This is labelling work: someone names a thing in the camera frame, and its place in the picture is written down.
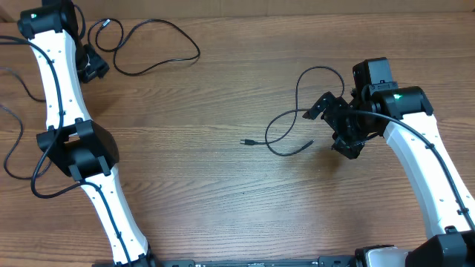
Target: wall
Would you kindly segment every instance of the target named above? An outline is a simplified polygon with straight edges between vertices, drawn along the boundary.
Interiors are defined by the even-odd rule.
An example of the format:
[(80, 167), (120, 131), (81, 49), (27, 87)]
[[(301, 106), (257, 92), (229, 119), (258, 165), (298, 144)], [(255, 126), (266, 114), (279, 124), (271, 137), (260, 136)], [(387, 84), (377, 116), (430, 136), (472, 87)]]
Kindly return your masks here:
[[(475, 0), (76, 0), (87, 20), (277, 16), (334, 13), (472, 11)], [(0, 18), (15, 21), (41, 0), (0, 0)]]

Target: white arm panel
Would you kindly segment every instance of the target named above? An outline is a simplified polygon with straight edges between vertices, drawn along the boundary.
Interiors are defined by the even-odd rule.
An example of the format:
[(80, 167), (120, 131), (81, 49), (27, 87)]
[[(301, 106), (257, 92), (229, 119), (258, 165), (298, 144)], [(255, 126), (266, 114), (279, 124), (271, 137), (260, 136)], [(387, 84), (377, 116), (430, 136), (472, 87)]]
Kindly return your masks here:
[[(436, 118), (426, 113), (412, 113), (403, 116), (401, 122), (406, 123), (423, 134), (435, 145), (450, 171), (453, 181), (467, 208), (475, 212), (475, 201), (465, 187), (437, 130)], [(447, 181), (447, 177), (430, 149), (425, 148), (419, 138), (400, 125), (390, 122), (384, 131), (387, 144), (394, 150), (409, 178), (414, 194), (419, 202), (424, 218), (425, 232), (430, 239), (436, 234), (444, 234), (445, 227), (453, 225), (458, 231), (468, 231), (470, 227), (460, 209)]]
[[(61, 33), (49, 30), (44, 33), (37, 33), (30, 42), (43, 49), (51, 61), (54, 61), (53, 66), (58, 75), (62, 106), (65, 112), (63, 125), (73, 125), (76, 118), (81, 118), (82, 120), (91, 119), (82, 99), (81, 87), (79, 86), (76, 73), (76, 45), (71, 36), (65, 30)], [(52, 125), (57, 129), (59, 125), (59, 106), (53, 74), (41, 53), (34, 48), (32, 49), (38, 61), (45, 89), (47, 104), (46, 128)]]
[[(140, 232), (139, 227), (134, 221), (131, 210), (128, 207), (127, 200), (125, 200), (122, 187), (120, 186), (119, 174), (117, 165), (111, 169), (111, 175), (104, 176), (104, 174), (97, 174), (93, 177), (85, 179), (87, 182), (99, 186), (107, 200), (109, 208), (111, 208), (112, 216), (117, 225), (117, 228), (122, 233), (122, 238), (127, 248), (131, 261), (137, 260), (139, 255), (147, 255), (148, 243), (145, 236)], [(91, 199), (97, 214), (104, 227), (105, 233), (111, 243), (112, 255), (114, 262), (127, 263), (122, 245), (117, 239), (116, 232), (112, 226), (111, 220), (104, 202), (96, 189), (90, 185), (82, 185), (82, 189)]]

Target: wooden tabletop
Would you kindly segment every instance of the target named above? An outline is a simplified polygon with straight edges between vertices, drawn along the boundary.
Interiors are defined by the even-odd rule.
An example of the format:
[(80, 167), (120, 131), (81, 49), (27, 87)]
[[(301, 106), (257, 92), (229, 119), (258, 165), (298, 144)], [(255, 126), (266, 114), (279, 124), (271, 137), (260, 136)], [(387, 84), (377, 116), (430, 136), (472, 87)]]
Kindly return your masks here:
[[(262, 140), (267, 124), (293, 109), (295, 83), (314, 65), (340, 71), (351, 99), (352, 66), (375, 57), (390, 60), (401, 87), (427, 94), (445, 147), (469, 190), (475, 192), (475, 13), (357, 16), (287, 16), (175, 19), (202, 50), (196, 64), (173, 63), (140, 77), (112, 68), (82, 85), (92, 117), (113, 135), (119, 172), (135, 220), (160, 259), (251, 260), (352, 254), (355, 248), (425, 241), (419, 205), (407, 177), (382, 138), (348, 160), (330, 150), (325, 122), (299, 119), (279, 151), (308, 139), (304, 152), (279, 157)], [(129, 31), (139, 21), (123, 21)], [(19, 36), (15, 24), (1, 34)], [(116, 25), (99, 43), (117, 44)], [(141, 28), (117, 55), (128, 71), (192, 56), (179, 33), (160, 24)], [(42, 83), (28, 47), (2, 46), (1, 66), (20, 72), (32, 93)], [(25, 133), (9, 167), (31, 175), (41, 155), (36, 134), (45, 130), (45, 105), (0, 73), (0, 103), (24, 121)], [(308, 73), (302, 108), (331, 90), (338, 77)], [(18, 136), (15, 119), (0, 113), (0, 155)], [(280, 120), (273, 137), (291, 117)], [(38, 179), (43, 193), (71, 185), (57, 168)], [(30, 183), (0, 171), (0, 266), (90, 266), (110, 260), (111, 249), (94, 208), (81, 190), (51, 200), (35, 198)]]

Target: black cable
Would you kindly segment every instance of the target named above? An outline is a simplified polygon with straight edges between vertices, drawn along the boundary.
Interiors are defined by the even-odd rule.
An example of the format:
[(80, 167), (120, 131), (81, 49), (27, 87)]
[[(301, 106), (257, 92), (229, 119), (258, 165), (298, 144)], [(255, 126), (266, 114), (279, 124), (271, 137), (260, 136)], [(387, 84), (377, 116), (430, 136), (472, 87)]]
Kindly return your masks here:
[(77, 8), (82, 18), (82, 28), (81, 33), (79, 34), (79, 40), (81, 40), (82, 37), (84, 37), (84, 35), (86, 34), (86, 20), (84, 19), (84, 14), (82, 13), (81, 7), (79, 7), (77, 4), (75, 4), (74, 7)]
[[(79, 186), (81, 186), (82, 184), (81, 183), (77, 183), (77, 184), (74, 184), (74, 185), (71, 185), (65, 189), (62, 189), (61, 191), (58, 191), (54, 194), (40, 194), (37, 190), (36, 190), (36, 178), (38, 177), (38, 174), (39, 174), (39, 169), (41, 168), (42, 164), (45, 162), (45, 159), (46, 159), (46, 156), (48, 156), (48, 154), (50, 153), (50, 150), (51, 148), (53, 147), (53, 144), (56, 143), (58, 137), (59, 137), (59, 134), (61, 133), (61, 130), (62, 130), (62, 126), (63, 126), (63, 122), (64, 122), (64, 111), (63, 111), (63, 107), (62, 107), (62, 98), (61, 98), (61, 90), (59, 89), (59, 80), (58, 80), (58, 75), (54, 69), (54, 66), (53, 66), (53, 62), (50, 60), (49, 56), (40, 48), (38, 47), (37, 45), (35, 45), (34, 43), (32, 42), (29, 42), (27, 40), (24, 40), (24, 39), (20, 39), (20, 38), (17, 38), (17, 37), (13, 37), (13, 36), (0, 36), (0, 39), (6, 39), (6, 40), (10, 40), (10, 41), (14, 41), (16, 42), (16, 44), (18, 45), (30, 45), (31, 47), (35, 48), (38, 52), (40, 52), (44, 58), (46, 59), (46, 62), (48, 63), (48, 65), (50, 66), (50, 69), (51, 69), (51, 73), (53, 74), (53, 79), (54, 79), (54, 83), (55, 83), (55, 86), (56, 86), (56, 96), (58, 98), (58, 106), (59, 106), (59, 125), (58, 125), (58, 128), (56, 130), (56, 133), (54, 135), (54, 138), (53, 138), (53, 141), (51, 142), (51, 144), (46, 148), (45, 152), (43, 152), (41, 158), (39, 159), (38, 161), (38, 164), (36, 165), (35, 167), (35, 171), (33, 172), (33, 176), (31, 177), (31, 191), (33, 192), (33, 194), (35, 196), (37, 196), (38, 198), (41, 198), (41, 199), (50, 199), (50, 198), (53, 198), (53, 197), (57, 197), (57, 196), (60, 196), (66, 192), (69, 192)], [(12, 42), (2, 42), (0, 43), (0, 45), (11, 45)], [(98, 187), (97, 185), (94, 185), (90, 182), (84, 182), (83, 181), (83, 184), (84, 185), (91, 185), (93, 187), (95, 187), (96, 190), (98, 190), (99, 192), (99, 195), (101, 196), (102, 198), (102, 201), (104, 202), (104, 206), (105, 208), (107, 209), (108, 211), (108, 215), (109, 215), (109, 219), (111, 220), (111, 223), (112, 223), (112, 226), (114, 227), (114, 230), (116, 232), (116, 236), (117, 236), (117, 239), (119, 239), (121, 245), (122, 245), (122, 248), (124, 250), (124, 253), (127, 257), (127, 260), (128, 260), (128, 264), (129, 266), (132, 266), (131, 264), (131, 261), (130, 261), (130, 256), (128, 255), (128, 251), (127, 251), (127, 248), (125, 247), (125, 243), (122, 239), (122, 236), (121, 236), (121, 233), (119, 231), (119, 229), (117, 228), (116, 224), (115, 224), (115, 221), (114, 221), (114, 218), (112, 217), (112, 213), (111, 213), (111, 209), (109, 208), (109, 205), (107, 204), (107, 201), (105, 200), (105, 197), (104, 197), (104, 194), (102, 193), (102, 191), (100, 190), (100, 187)]]
[[(33, 96), (30, 91), (28, 90), (28, 87), (27, 85), (24, 83), (23, 79), (20, 77), (20, 75), (15, 72), (14, 70), (10, 69), (9, 67), (0, 67), (0, 70), (6, 70), (8, 71), (10, 74), (12, 74), (22, 85), (23, 85), (23, 88), (24, 90), (27, 92), (28, 96), (33, 99), (34, 101), (36, 102), (46, 102), (44, 99), (37, 99), (35, 96)], [(15, 144), (13, 145), (13, 147), (10, 149), (10, 151), (8, 151), (7, 153), (7, 156), (5, 156), (5, 159), (3, 161), (3, 169), (5, 170), (5, 172), (7, 172), (7, 174), (12, 177), (12, 178), (15, 178), (15, 179), (23, 179), (23, 180), (26, 180), (26, 179), (31, 179), (31, 177), (21, 177), (21, 176), (18, 176), (18, 175), (15, 175), (13, 174), (9, 169), (8, 169), (8, 160), (10, 158), (10, 156), (12, 155), (12, 153), (15, 151), (16, 147), (18, 146), (18, 144), (20, 143), (20, 140), (22, 139), (23, 137), (23, 133), (24, 133), (24, 128), (23, 128), (23, 122), (22, 120), (20, 119), (20, 117), (16, 114), (14, 114), (13, 111), (11, 111), (11, 109), (3, 106), (2, 104), (0, 104), (0, 108), (2, 108), (4, 111), (6, 111), (7, 113), (9, 113), (12, 117), (14, 117), (19, 125), (20, 125), (20, 134), (18, 136), (18, 138), (16, 139), (15, 141)], [(43, 171), (41, 171), (39, 174), (38, 174), (38, 177), (41, 177), (43, 176), (43, 174), (46, 173), (46, 171), (48, 171), (48, 169), (51, 167), (51, 161), (49, 161), (49, 163), (47, 164), (47, 166), (43, 169)]]
[[(91, 44), (91, 31), (94, 27), (96, 27), (99, 23), (101, 22), (104, 22), (100, 27), (99, 29), (97, 30), (96, 32), (96, 39), (95, 39), (95, 43), (96, 43), (96, 46), (97, 48), (99, 48), (100, 50), (104, 51), (104, 52), (114, 52), (114, 55), (112, 57), (112, 61), (114, 63), (114, 67), (116, 68), (117, 71), (119, 71), (120, 73), (124, 74), (124, 75), (127, 75), (127, 76), (139, 76), (149, 70), (151, 70), (152, 68), (158, 66), (158, 65), (162, 65), (162, 64), (165, 64), (165, 63), (169, 63), (169, 62), (182, 62), (182, 61), (188, 61), (188, 60), (193, 60), (193, 59), (197, 59), (200, 57), (201, 55), (201, 51), (200, 51), (200, 48), (198, 47), (198, 45), (193, 41), (193, 39), (188, 35), (186, 34), (183, 30), (181, 30), (177, 25), (171, 23), (171, 22), (167, 22), (166, 20), (163, 20), (163, 19), (147, 19), (143, 22), (140, 22), (139, 24), (135, 25), (132, 30), (127, 34), (127, 36), (125, 37), (124, 39), (124, 27), (122, 26), (122, 23), (120, 23), (119, 20), (117, 19), (112, 19), (112, 18), (108, 18), (108, 19), (100, 19), (98, 20), (97, 22), (95, 22), (94, 24), (92, 24), (91, 27), (89, 27), (89, 31), (88, 31), (88, 44), (92, 47), (92, 44)], [(119, 40), (119, 44), (115, 47), (115, 48), (112, 48), (112, 49), (105, 49), (105, 48), (102, 48), (97, 39), (99, 37), (99, 34), (100, 32), (108, 26), (108, 24), (110, 22), (116, 22), (119, 26), (120, 26), (120, 40)], [(142, 70), (142, 71), (139, 71), (137, 73), (128, 73), (124, 70), (121, 70), (119, 69), (119, 67), (117, 67), (117, 64), (116, 64), (116, 56), (117, 56), (117, 51), (122, 48), (125, 43), (131, 38), (132, 34), (134, 34), (135, 30), (138, 29), (139, 27), (142, 27), (143, 25), (145, 24), (148, 24), (150, 22), (159, 22), (159, 23), (164, 23), (164, 24), (167, 24), (167, 25), (170, 25), (172, 26), (175, 30), (178, 30), (181, 34), (183, 34), (193, 45), (194, 47), (196, 48), (196, 51), (197, 51), (197, 55), (196, 56), (193, 56), (193, 57), (189, 57), (189, 58), (183, 58), (183, 59), (167, 59), (167, 60), (164, 60), (162, 62), (158, 62), (156, 63), (155, 65), (152, 65), (151, 67), (147, 67), (145, 70)]]
[[(343, 96), (344, 94), (344, 80), (343, 80), (343, 77), (341, 76), (341, 74), (336, 71), (335, 69), (331, 68), (331, 67), (327, 67), (327, 66), (315, 66), (315, 67), (309, 67), (307, 68), (306, 70), (304, 70), (304, 72), (298, 77), (298, 80), (297, 80), (297, 85), (295, 86), (295, 109), (294, 110), (291, 110), (291, 111), (286, 111), (282, 114), (280, 114), (279, 116), (276, 116), (268, 125), (267, 125), (267, 129), (266, 129), (266, 133), (264, 135), (264, 139), (265, 141), (264, 142), (256, 142), (254, 140), (251, 140), (251, 139), (242, 139), (240, 141), (241, 144), (243, 145), (267, 145), (267, 148), (273, 152), (274, 154), (278, 155), (278, 156), (292, 156), (292, 155), (295, 155), (299, 152), (301, 152), (302, 150), (308, 148), (311, 144), (314, 143), (315, 140), (311, 140), (309, 141), (307, 144), (305, 144), (304, 146), (302, 146), (301, 148), (297, 149), (296, 151), (293, 151), (291, 153), (280, 153), (280, 152), (277, 152), (276, 150), (274, 150), (270, 144), (272, 143), (275, 143), (275, 142), (278, 142), (278, 141), (281, 141), (285, 136), (287, 136), (287, 134), (290, 133), (290, 131), (293, 129), (294, 125), (295, 125), (295, 121), (297, 120), (297, 112), (300, 112), (300, 111), (308, 111), (308, 109), (299, 109), (298, 108), (298, 85), (300, 84), (300, 80), (302, 79), (302, 77), (304, 76), (305, 73), (311, 71), (311, 70), (315, 70), (315, 69), (325, 69), (325, 70), (330, 70), (332, 71), (334, 74), (336, 74), (340, 80), (341, 80), (341, 94), (340, 94), (340, 97)], [(292, 121), (292, 124), (290, 125), (289, 127), (289, 130), (287, 130), (286, 133), (284, 133), (281, 137), (277, 138), (277, 139), (274, 139), (272, 141), (269, 141), (267, 139), (267, 134), (269, 132), (269, 128), (271, 126), (272, 123), (274, 123), (277, 119), (281, 118), (282, 116), (284, 115), (287, 115), (289, 113), (295, 113), (294, 115), (294, 119)]]
[(426, 148), (430, 149), (434, 156), (437, 158), (437, 161), (439, 161), (440, 166), (442, 167), (442, 170), (444, 171), (445, 176), (447, 177), (447, 181), (449, 185), (451, 186), (453, 195), (455, 196), (456, 202), (459, 203), (460, 210), (457, 211), (459, 214), (463, 214), (465, 219), (467, 220), (467, 224), (470, 226), (470, 229), (472, 231), (475, 231), (475, 224), (474, 221), (471, 219), (470, 214), (468, 213), (468, 208), (465, 207), (465, 204), (462, 201), (462, 198), (460, 197), (460, 193), (457, 190), (457, 187), (455, 185), (455, 182), (453, 181), (452, 174), (448, 170), (447, 165), (445, 164), (444, 159), (442, 156), (439, 154), (439, 152), (436, 150), (436, 147), (433, 143), (431, 143), (429, 140), (427, 140), (422, 134), (420, 134), (418, 131), (414, 130), (414, 128), (410, 127), (409, 125), (391, 118), (390, 116), (386, 116), (380, 113), (374, 113), (374, 112), (369, 112), (369, 111), (357, 111), (357, 110), (346, 110), (346, 111), (341, 111), (336, 114), (336, 116), (343, 116), (343, 115), (348, 115), (348, 114), (355, 114), (355, 115), (363, 115), (363, 116), (373, 116), (376, 118), (381, 118), (381, 119), (386, 119), (390, 122), (394, 122), (397, 125), (401, 125), (402, 127), (406, 128), (409, 132), (411, 132), (413, 135), (417, 136), (423, 143), (426, 144)]

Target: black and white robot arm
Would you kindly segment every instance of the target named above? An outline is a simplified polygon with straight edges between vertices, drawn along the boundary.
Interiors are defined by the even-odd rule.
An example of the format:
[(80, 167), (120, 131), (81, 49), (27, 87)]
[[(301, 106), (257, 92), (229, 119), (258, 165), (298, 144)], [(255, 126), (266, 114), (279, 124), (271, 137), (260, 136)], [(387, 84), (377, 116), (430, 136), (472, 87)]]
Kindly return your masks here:
[[(105, 202), (95, 187), (82, 185), (111, 243), (115, 264), (155, 266), (147, 239), (134, 222), (122, 192), (117, 169), (119, 153), (114, 138), (91, 119), (82, 98), (79, 80), (89, 82), (95, 76), (102, 77), (108, 66), (100, 58), (94, 60), (100, 64), (91, 65), (91, 58), (97, 59), (98, 55), (91, 47), (81, 45), (73, 12), (71, 1), (63, 0), (56, 6), (24, 11), (19, 21), (24, 37), (40, 47), (54, 62), (61, 90), (61, 99), (58, 99), (50, 66), (41, 53), (33, 49), (47, 102), (47, 131), (37, 136), (39, 147), (45, 151), (52, 146), (48, 157), (65, 175), (73, 177), (76, 182), (89, 182), (100, 188)], [(384, 136), (403, 165), (419, 201), (429, 247), (436, 242), (442, 250), (434, 251), (430, 247), (429, 254), (440, 253), (441, 257), (450, 258), (450, 266), (461, 267), (458, 263), (462, 259), (463, 264), (468, 253), (467, 233), (473, 233), (470, 211), (475, 210), (475, 200), (445, 150), (427, 97), (418, 87), (398, 88), (386, 59), (362, 62), (353, 68), (353, 73), (356, 89), (352, 92), (352, 102), (346, 103), (341, 97), (325, 93), (304, 118), (316, 119), (322, 113), (322, 119), (335, 130), (333, 148), (350, 159), (358, 157), (369, 134)], [(63, 127), (61, 136), (54, 142), (54, 132), (60, 120), (59, 101), (64, 111)], [(380, 113), (409, 125), (435, 146), (453, 184), (434, 152), (413, 132), (383, 119), (351, 113), (341, 116), (342, 111)], [(79, 139), (68, 142), (69, 137), (75, 135)], [(408, 256), (407, 250), (392, 246), (365, 248), (357, 250), (349, 264), (352, 267), (418, 266), (420, 260), (426, 260), (428, 249), (424, 244)]]

